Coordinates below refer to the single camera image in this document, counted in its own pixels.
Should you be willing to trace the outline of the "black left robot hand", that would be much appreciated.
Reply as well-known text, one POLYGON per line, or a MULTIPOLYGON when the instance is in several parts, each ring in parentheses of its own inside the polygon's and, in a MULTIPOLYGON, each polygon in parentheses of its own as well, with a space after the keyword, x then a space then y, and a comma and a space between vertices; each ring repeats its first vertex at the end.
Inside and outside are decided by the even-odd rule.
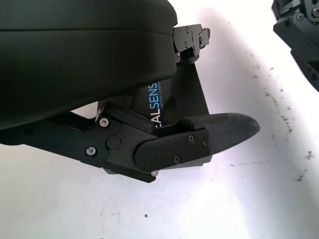
POLYGON ((228 150, 260 131, 247 115, 191 116, 161 126, 109 98, 138 88, 160 109, 158 83, 209 44, 178 26, 166 0, 3 0, 0 142, 28 145, 147 183, 161 169, 228 150), (74 110, 106 100, 95 117, 74 110))

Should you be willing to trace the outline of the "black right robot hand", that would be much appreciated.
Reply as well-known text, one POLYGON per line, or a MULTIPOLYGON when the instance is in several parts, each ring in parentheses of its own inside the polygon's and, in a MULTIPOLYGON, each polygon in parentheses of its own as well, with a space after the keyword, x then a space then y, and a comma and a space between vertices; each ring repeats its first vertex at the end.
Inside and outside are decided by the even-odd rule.
POLYGON ((319 2, 317 0, 275 0, 273 31, 290 47, 299 69, 319 89, 319 2))

